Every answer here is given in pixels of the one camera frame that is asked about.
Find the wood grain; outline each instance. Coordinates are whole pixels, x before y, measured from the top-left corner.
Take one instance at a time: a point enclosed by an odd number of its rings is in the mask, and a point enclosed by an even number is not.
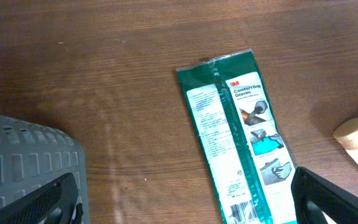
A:
[[[0,114],[82,142],[93,223],[221,223],[174,71],[248,48],[294,161],[358,196],[332,137],[358,116],[358,0],[0,0]]]

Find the barcode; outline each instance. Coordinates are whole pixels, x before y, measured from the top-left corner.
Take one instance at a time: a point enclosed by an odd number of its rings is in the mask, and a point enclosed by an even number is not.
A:
[[[249,223],[258,219],[258,214],[256,214],[252,200],[232,205],[230,208],[232,216],[236,219],[236,223]]]

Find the brown wooden surface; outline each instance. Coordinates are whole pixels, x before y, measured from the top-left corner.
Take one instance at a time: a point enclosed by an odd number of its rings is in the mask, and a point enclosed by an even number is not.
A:
[[[82,142],[93,223],[221,223],[175,68],[248,48],[294,161],[358,196],[332,137],[358,116],[356,0],[0,0],[0,114]]]

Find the glove package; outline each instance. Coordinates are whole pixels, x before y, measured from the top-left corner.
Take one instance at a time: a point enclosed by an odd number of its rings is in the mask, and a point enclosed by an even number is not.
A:
[[[223,222],[296,223],[295,168],[252,51],[178,68],[177,75]]]

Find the gray plastic crate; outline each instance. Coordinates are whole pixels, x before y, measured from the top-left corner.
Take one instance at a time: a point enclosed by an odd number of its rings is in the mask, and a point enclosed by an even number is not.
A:
[[[67,172],[77,183],[82,222],[90,223],[81,144],[61,130],[0,115],[0,208]]]

